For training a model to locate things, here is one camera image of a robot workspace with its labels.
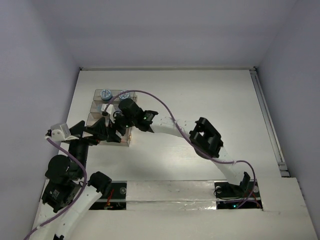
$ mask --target gray wall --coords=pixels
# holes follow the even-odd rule
[[[256,66],[296,0],[33,0],[82,67]]]
[[[0,238],[22,240],[57,152],[44,135],[66,120],[79,68],[28,1],[1,1],[0,33]]]
[[[320,1],[296,3],[258,74],[285,161],[320,236]]]

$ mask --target red wire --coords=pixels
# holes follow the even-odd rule
[[[111,190],[110,196],[108,197],[108,199],[107,199],[107,201],[106,201],[106,204],[105,204],[105,206],[104,206],[105,208],[106,208],[107,206],[109,206],[109,201],[110,201],[110,199],[112,198],[112,194],[114,193],[114,191],[115,191],[114,189]]]
[[[250,193],[250,191],[249,191],[249,192],[246,192],[246,193],[244,194],[244,197],[246,197],[247,194],[249,194],[249,193]],[[256,201],[256,206],[259,207],[259,205],[258,205],[258,200],[257,200],[256,195],[255,195],[254,193],[252,193],[251,195],[254,197],[254,200]]]

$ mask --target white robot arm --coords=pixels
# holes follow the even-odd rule
[[[53,141],[69,143],[69,155],[74,156],[84,167],[89,146],[97,145],[100,141],[120,142],[119,135],[124,135],[129,127],[136,127],[143,132],[183,137],[193,145],[199,156],[214,162],[231,186],[240,190],[247,189],[250,176],[233,164],[234,161],[224,148],[221,135],[207,119],[200,117],[197,121],[173,120],[171,117],[158,115],[156,111],[143,111],[130,98],[121,101],[118,108],[120,111],[116,111],[113,105],[102,106],[102,114],[109,114],[110,122],[107,126],[105,117],[93,126],[85,126],[84,121],[70,129],[65,123],[57,124],[48,130],[47,137]],[[83,137],[83,132],[91,136]],[[80,185],[75,181],[82,179],[84,173],[68,156],[56,155],[48,164],[45,176],[49,183],[41,197],[40,215],[35,226],[57,214],[61,215],[49,224],[38,227],[31,235],[31,240],[70,239],[74,228],[91,205],[110,191],[112,180],[103,173],[96,172],[90,177],[88,185],[83,183],[85,186],[82,194],[71,204],[80,189]]]

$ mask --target blue bottle cap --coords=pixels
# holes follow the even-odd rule
[[[121,94],[119,96],[120,101],[125,100],[125,99],[129,99],[130,98],[130,92],[126,92],[124,94]]]
[[[103,89],[100,92],[100,97],[103,101],[109,101],[110,99],[112,99],[112,93],[110,89]]]

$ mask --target white table surface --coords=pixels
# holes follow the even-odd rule
[[[81,71],[69,127],[87,120],[94,91],[103,88],[145,90],[163,99],[177,118],[206,117],[220,131],[229,154],[253,165],[263,211],[165,210],[163,204],[144,207],[148,198],[142,198],[138,207],[127,210],[88,211],[70,240],[317,239],[297,180],[281,178],[249,71]],[[139,93],[137,103],[145,110],[166,114],[149,96]],[[101,171],[114,181],[224,179],[214,164],[198,157],[182,138],[138,130],[133,131],[130,147],[91,147],[86,169],[89,175]],[[132,194],[169,198],[163,188],[152,195],[147,187],[128,191],[131,198]],[[192,191],[190,199],[197,191]]]
[[[280,178],[267,128],[248,70],[81,71],[67,118],[72,127],[87,120],[96,89],[136,89],[162,99],[176,118],[207,118],[235,160],[248,160],[257,177]],[[155,99],[138,93],[137,104],[168,116]],[[242,164],[241,168],[251,174]],[[130,147],[89,148],[86,170],[114,181],[224,180],[184,139],[133,129]]]

